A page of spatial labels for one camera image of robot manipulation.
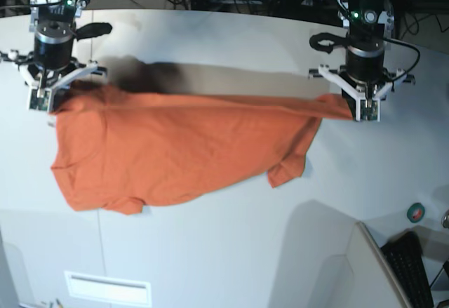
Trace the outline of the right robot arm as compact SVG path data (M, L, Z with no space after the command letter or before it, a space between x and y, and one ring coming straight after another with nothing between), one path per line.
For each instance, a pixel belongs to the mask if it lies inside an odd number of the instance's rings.
M14 64L29 88L27 107L52 112L54 102L71 83L89 74L104 76L107 70L96 61L79 62L73 55L74 42L109 34L106 22L77 27L76 19L90 0L29 0L29 31L34 48L26 55L11 50L1 54L1 61Z

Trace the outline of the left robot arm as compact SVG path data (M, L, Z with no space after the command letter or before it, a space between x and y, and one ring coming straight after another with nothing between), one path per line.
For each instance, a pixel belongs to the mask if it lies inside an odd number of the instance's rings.
M319 65L309 77L321 77L338 86L348 102L355 121L379 121L381 102L402 83L414 83L409 69L389 71L384 66L395 17L390 0L335 0L345 36L323 32L310 37L309 45L330 54L336 48L345 51L345 63L337 69Z

